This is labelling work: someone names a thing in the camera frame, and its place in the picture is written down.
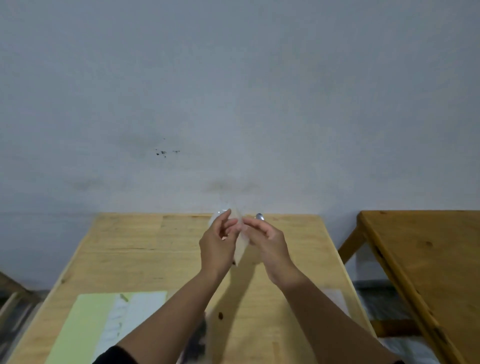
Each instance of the gray wall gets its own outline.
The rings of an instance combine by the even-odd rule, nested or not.
[[[479,16],[2,0],[0,269],[50,287],[98,211],[315,213],[339,245],[361,209],[478,209]]]

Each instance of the person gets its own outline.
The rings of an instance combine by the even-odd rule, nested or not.
[[[263,220],[218,216],[200,239],[200,272],[94,364],[174,364],[204,317],[205,308],[232,266],[243,231],[269,279],[282,291],[318,363],[394,364],[399,357],[329,300],[290,259],[283,232]]]

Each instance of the person's left hand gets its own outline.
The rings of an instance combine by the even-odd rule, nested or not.
[[[202,271],[219,281],[232,266],[235,243],[241,230],[241,225],[237,224],[238,219],[228,219],[230,213],[231,210],[228,209],[219,215],[200,239]]]

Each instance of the floor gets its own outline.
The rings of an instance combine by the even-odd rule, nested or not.
[[[411,318],[407,308],[388,283],[356,285],[357,294],[370,320]],[[390,351],[402,357],[406,364],[438,364],[433,351],[421,336],[379,339]]]
[[[388,282],[382,284],[372,283],[366,286],[355,284],[360,301],[367,311],[370,319],[410,318],[406,307],[397,292]],[[41,292],[45,298],[47,292]],[[20,304],[15,309],[5,330],[0,332],[0,364],[7,360],[28,328],[41,303],[32,306]],[[435,354],[422,337],[404,337],[379,339],[380,342],[392,352],[402,357],[406,364],[438,364]]]

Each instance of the forearm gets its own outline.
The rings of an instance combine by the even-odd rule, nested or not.
[[[393,364],[399,358],[295,269],[279,285],[318,363]]]
[[[119,342],[138,364],[176,363],[221,279],[200,272]]]

